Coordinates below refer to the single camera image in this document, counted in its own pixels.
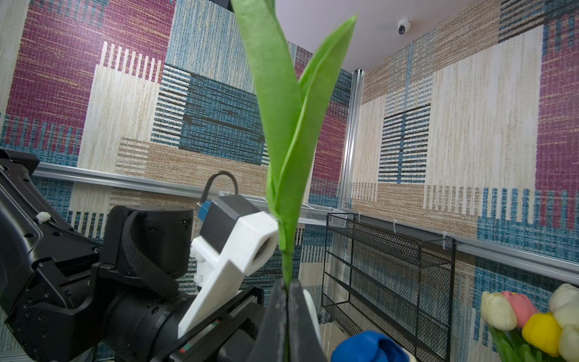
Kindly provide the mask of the small blue tulip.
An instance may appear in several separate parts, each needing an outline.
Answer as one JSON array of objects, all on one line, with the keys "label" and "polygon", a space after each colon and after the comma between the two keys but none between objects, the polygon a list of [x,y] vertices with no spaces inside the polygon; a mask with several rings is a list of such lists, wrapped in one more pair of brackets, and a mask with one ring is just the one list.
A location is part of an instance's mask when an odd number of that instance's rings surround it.
[{"label": "small blue tulip", "polygon": [[351,43],[357,18],[326,37],[301,75],[293,68],[273,1],[234,1],[253,76],[269,166],[266,197],[278,221],[282,278],[293,278],[293,252],[302,200],[318,137]]}]

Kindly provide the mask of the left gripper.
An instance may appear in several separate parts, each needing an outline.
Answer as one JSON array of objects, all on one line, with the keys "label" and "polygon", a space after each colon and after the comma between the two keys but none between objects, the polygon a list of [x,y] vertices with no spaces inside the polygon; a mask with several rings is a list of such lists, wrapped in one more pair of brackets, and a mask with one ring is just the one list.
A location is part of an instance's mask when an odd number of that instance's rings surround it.
[{"label": "left gripper", "polygon": [[151,360],[248,361],[264,313],[264,290],[247,288]]}]

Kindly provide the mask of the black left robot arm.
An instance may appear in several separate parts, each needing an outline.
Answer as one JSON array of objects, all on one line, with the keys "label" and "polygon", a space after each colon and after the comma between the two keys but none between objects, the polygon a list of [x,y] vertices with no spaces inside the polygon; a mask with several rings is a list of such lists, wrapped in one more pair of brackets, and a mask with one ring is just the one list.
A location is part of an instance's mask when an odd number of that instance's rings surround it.
[{"label": "black left robot arm", "polygon": [[252,287],[188,333],[180,320],[194,301],[178,289],[188,268],[194,212],[173,205],[117,206],[102,244],[77,232],[32,176],[39,159],[1,151],[1,308],[36,361],[71,361],[105,342],[120,361],[246,360],[265,312]]}]

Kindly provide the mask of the light pink tulip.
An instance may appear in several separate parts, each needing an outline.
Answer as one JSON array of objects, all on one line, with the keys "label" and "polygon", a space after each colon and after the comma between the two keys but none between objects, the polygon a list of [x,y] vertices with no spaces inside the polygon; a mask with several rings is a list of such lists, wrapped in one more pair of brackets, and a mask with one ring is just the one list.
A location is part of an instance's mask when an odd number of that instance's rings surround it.
[{"label": "light pink tulip", "polygon": [[565,361],[578,361],[578,302],[565,304],[553,316],[562,328],[559,354]]}]

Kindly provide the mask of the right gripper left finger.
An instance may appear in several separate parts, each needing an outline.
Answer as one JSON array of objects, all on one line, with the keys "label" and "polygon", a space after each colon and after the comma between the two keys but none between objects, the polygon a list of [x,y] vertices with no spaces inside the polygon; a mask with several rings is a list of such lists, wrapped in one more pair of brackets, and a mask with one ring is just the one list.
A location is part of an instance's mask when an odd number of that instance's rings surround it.
[{"label": "right gripper left finger", "polygon": [[288,297],[283,280],[271,291],[255,345],[248,361],[287,361]]}]

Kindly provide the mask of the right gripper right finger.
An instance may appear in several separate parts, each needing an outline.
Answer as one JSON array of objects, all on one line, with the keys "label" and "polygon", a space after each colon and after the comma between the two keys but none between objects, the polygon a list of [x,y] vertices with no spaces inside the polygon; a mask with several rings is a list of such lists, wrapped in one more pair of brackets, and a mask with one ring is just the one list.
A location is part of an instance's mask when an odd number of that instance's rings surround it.
[{"label": "right gripper right finger", "polygon": [[287,358],[288,361],[326,361],[322,350],[319,322],[308,307],[310,303],[305,290],[297,279],[289,283],[287,290]]}]

